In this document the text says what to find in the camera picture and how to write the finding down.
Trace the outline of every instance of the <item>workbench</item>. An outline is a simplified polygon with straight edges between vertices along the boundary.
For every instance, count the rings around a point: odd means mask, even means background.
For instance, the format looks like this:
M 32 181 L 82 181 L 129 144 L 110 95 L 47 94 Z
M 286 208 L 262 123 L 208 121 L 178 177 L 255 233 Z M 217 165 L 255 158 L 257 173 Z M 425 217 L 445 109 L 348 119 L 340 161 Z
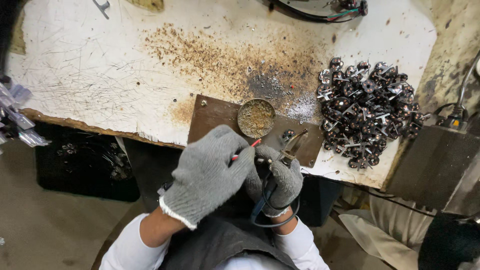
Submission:
M 334 13 L 325 3 L 292 5 Z M 33 92 L 23 105 L 32 119 L 171 147 L 187 144 L 197 94 L 238 104 L 268 98 L 277 114 L 320 123 L 318 73 L 334 56 L 345 67 L 397 65 L 414 88 L 420 83 L 437 37 L 429 7 L 368 5 L 365 17 L 326 25 L 270 11 L 262 0 L 166 1 L 161 12 L 113 0 L 109 20 L 89 0 L 31 0 L 25 55 L 11 53 L 8 72 Z M 373 170 L 350 169 L 322 149 L 303 172 L 381 188 L 398 144 L 387 144 Z

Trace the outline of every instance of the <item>glove cuff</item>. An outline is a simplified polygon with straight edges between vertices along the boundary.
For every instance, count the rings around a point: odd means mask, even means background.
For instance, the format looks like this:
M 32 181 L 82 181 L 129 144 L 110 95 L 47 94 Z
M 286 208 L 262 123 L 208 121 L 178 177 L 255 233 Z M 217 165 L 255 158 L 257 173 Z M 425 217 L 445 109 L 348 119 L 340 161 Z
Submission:
M 168 205 L 165 204 L 164 201 L 164 196 L 160 197 L 158 202 L 160 203 L 160 208 L 162 208 L 162 211 L 164 214 L 167 214 L 171 217 L 173 217 L 176 220 L 180 220 L 185 226 L 187 226 L 190 230 L 195 230 L 197 228 L 197 224 L 192 224 L 190 221 L 188 221 L 185 217 L 179 215 L 178 213 L 174 212 Z
M 278 218 L 279 216 L 285 214 L 287 211 L 288 207 L 283 209 L 282 211 L 278 211 L 271 209 L 270 207 L 268 207 L 268 205 L 265 205 L 263 209 L 264 215 L 269 218 Z

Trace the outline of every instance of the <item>green wire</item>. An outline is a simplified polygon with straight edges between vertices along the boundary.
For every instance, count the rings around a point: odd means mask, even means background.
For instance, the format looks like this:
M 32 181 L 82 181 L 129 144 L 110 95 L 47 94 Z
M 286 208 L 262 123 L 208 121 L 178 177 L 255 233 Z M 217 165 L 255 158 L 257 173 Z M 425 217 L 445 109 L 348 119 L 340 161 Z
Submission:
M 348 14 L 348 13 L 351 13 L 351 12 L 355 12 L 355 11 L 358 11 L 358 9 L 353 9 L 353 10 L 348 10 L 348 11 L 345 11 L 345 12 L 342 12 L 342 13 L 339 13 L 339 14 L 336 14 L 336 15 L 332 15 L 332 16 L 327 16 L 327 18 L 335 18 L 335 17 L 340 17 L 340 16 L 343 16 L 345 14 Z

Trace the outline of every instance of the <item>hand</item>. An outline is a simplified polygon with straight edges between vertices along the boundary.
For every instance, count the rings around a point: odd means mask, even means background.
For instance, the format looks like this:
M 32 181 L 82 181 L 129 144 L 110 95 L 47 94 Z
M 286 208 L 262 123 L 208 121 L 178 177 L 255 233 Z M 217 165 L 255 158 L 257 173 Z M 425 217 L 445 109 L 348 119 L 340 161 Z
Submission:
M 231 161 L 240 150 L 238 158 Z M 160 197 L 160 207 L 194 230 L 203 217 L 240 189 L 255 169 L 254 156 L 254 148 L 231 128 L 216 127 L 182 152 L 172 172 L 175 181 Z
M 292 207 L 289 206 L 285 214 L 282 214 L 276 218 L 270 218 L 270 220 L 272 221 L 273 224 L 279 224 L 289 219 L 292 215 L 293 215 Z M 278 235 L 287 235 L 293 232 L 293 230 L 295 230 L 298 223 L 299 221 L 296 218 L 293 218 L 292 220 L 290 220 L 289 222 L 281 226 L 272 228 L 272 230 Z
M 303 176 L 300 172 L 300 163 L 298 160 L 293 160 L 290 169 L 281 161 L 276 160 L 280 154 L 268 146 L 259 146 L 255 148 L 258 157 L 264 160 L 274 160 L 271 166 L 274 180 L 277 183 L 277 188 L 270 197 L 270 204 L 273 207 L 284 207 L 290 204 L 300 193 L 303 185 Z M 255 202 L 262 196 L 262 180 L 258 177 L 256 169 L 252 170 L 246 180 L 247 193 Z M 265 205 L 262 211 L 265 216 L 270 218 L 278 217 L 288 210 L 283 211 L 274 210 L 268 205 Z

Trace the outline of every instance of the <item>dark vest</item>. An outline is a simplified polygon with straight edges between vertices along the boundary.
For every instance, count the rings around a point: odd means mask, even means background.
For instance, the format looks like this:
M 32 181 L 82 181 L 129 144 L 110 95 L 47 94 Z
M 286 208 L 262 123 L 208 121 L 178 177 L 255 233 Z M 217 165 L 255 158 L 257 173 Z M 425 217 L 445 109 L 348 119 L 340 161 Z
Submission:
M 264 229 L 247 220 L 230 223 L 216 217 L 206 217 L 195 231 L 184 230 L 172 236 L 159 269 L 211 270 L 244 252 L 261 254 L 298 270 L 287 254 L 274 247 Z

